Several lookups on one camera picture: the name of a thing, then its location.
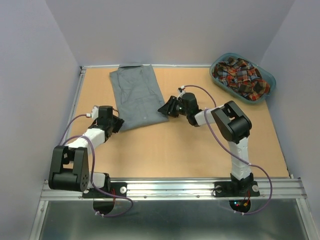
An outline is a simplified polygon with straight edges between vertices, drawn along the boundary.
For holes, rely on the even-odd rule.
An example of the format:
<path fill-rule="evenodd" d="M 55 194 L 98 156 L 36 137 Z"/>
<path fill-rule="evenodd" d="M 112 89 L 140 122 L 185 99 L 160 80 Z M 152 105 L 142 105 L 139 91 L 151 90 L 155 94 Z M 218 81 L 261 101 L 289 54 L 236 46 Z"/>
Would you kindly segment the grey long sleeve shirt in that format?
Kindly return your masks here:
<path fill-rule="evenodd" d="M 109 77 L 119 117 L 124 120 L 122 132 L 169 120 L 158 112 L 165 100 L 152 65 L 121 65 Z"/>

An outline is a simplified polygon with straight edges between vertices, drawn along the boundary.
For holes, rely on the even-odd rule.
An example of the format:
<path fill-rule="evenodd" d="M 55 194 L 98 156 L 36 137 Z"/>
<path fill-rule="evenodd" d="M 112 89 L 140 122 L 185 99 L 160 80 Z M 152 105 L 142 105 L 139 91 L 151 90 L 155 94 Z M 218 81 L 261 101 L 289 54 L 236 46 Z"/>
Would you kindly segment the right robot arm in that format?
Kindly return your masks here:
<path fill-rule="evenodd" d="M 241 197 L 250 192 L 254 181 L 248 153 L 252 123 L 234 101 L 202 110 L 195 95 L 187 92 L 179 97 L 171 96 L 158 112 L 173 118 L 186 116 L 194 127 L 216 124 L 229 146 L 231 173 L 230 181 L 216 182 L 212 193 L 215 197 Z"/>

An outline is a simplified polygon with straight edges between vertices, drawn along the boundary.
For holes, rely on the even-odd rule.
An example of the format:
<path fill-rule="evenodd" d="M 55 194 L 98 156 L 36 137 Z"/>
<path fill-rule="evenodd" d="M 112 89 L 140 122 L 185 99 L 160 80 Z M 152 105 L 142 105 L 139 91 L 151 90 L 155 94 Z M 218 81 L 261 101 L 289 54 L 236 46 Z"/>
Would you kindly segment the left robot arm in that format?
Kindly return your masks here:
<path fill-rule="evenodd" d="M 95 183 L 95 149 L 112 134 L 118 133 L 124 120 L 114 115 L 109 105 L 94 106 L 85 115 L 93 123 L 82 135 L 72 136 L 57 145 L 52 152 L 48 186 L 52 190 L 84 192 L 93 188 L 100 197 L 116 196 L 111 192 L 111 181 L 106 174 Z"/>

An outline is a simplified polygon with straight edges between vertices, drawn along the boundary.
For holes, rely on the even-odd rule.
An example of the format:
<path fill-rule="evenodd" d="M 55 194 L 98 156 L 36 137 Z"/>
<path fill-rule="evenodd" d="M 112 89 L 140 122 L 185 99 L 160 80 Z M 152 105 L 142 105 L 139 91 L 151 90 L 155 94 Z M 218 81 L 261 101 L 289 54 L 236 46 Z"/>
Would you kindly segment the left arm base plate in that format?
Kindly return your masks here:
<path fill-rule="evenodd" d="M 100 190 L 111 195 L 117 195 L 121 197 L 127 196 L 127 183 L 125 182 L 111 182 L 106 186 L 101 187 Z M 110 199 L 112 196 L 106 195 L 95 188 L 90 188 L 87 193 L 82 194 L 83 199 Z"/>

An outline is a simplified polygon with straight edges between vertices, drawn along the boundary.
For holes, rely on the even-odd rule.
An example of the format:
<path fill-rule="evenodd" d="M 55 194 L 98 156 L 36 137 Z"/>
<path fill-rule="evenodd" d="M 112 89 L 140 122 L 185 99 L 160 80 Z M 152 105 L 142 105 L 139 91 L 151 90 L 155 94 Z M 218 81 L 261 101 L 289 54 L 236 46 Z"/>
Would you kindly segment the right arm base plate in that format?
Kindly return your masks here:
<path fill-rule="evenodd" d="M 245 185 L 241 185 L 238 181 L 216 181 L 212 194 L 217 198 L 240 199 L 249 195 L 259 197 L 260 191 L 256 181 Z"/>

